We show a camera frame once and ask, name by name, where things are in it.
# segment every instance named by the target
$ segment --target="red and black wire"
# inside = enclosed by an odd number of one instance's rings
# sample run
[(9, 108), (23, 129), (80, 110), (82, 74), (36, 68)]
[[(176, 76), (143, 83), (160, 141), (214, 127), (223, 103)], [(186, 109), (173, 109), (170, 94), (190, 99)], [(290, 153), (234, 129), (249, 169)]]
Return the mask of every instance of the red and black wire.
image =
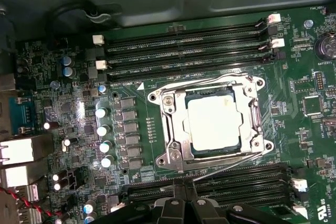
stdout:
[(4, 192), (5, 194), (11, 195), (16, 200), (22, 201), (27, 207), (34, 208), (38, 212), (44, 213), (48, 216), (59, 216), (59, 215), (62, 214), (60, 211), (50, 212), (50, 211), (43, 210), (39, 205), (37, 205), (35, 203), (32, 203), (32, 202), (28, 201), (27, 199), (25, 199), (24, 197), (21, 197), (19, 194), (16, 194), (15, 192), (13, 192), (11, 190), (8, 190), (8, 189), (5, 189), (3, 187), (0, 187), (0, 191)]

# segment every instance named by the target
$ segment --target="black cable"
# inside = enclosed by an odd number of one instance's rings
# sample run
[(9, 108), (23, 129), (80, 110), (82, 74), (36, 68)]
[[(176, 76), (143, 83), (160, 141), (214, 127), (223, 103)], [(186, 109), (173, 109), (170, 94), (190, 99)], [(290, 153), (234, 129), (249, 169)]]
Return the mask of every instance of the black cable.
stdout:
[(49, 50), (53, 50), (54, 45), (54, 22), (57, 18), (70, 10), (82, 9), (87, 15), (95, 16), (98, 14), (97, 6), (89, 0), (71, 0), (61, 6), (50, 10), (46, 15), (45, 32)]

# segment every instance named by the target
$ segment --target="cable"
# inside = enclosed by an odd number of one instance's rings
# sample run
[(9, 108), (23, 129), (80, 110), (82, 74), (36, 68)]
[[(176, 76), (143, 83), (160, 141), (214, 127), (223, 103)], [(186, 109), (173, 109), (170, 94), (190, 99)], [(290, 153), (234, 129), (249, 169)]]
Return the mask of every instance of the cable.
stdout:
[(46, 15), (45, 32), (48, 40), (48, 49), (52, 50), (54, 48), (54, 22), (55, 20), (70, 10), (82, 9), (85, 11), (86, 15), (97, 16), (98, 10), (97, 6), (89, 0), (72, 0), (55, 9), (49, 11)]
[(59, 216), (59, 215), (61, 215), (60, 211), (53, 213), (53, 212), (50, 212), (50, 211), (43, 210), (40, 206), (38, 206), (38, 205), (36, 205), (34, 203), (29, 202), (25, 198), (20, 197), (18, 194), (14, 193), (14, 192), (12, 192), (12, 191), (10, 191), (8, 189), (5, 189), (3, 187), (0, 187), (0, 191), (4, 192), (5, 194), (11, 195), (14, 199), (22, 201), (27, 207), (34, 208), (38, 212), (45, 213), (46, 215), (48, 215), (50, 217), (51, 216)]

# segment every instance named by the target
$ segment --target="cpu socket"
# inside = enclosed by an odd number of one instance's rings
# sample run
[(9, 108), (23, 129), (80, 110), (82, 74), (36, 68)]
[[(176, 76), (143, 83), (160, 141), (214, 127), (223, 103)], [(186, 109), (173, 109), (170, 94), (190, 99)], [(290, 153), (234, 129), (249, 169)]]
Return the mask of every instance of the cpu socket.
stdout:
[(166, 151), (157, 166), (184, 172), (241, 164), (265, 155), (257, 91), (260, 77), (229, 73), (216, 78), (174, 82), (148, 95), (160, 106)]

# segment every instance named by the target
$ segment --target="motherboard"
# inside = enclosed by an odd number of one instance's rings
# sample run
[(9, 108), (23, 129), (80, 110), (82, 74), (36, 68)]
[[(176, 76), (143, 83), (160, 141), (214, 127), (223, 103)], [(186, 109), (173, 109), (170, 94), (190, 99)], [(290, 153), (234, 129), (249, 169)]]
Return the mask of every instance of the motherboard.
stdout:
[(182, 177), (223, 208), (335, 223), (335, 30), (326, 5), (68, 36), (52, 49), (18, 42), (7, 133), (51, 135), (47, 199), (69, 208), (41, 222), (154, 206)]

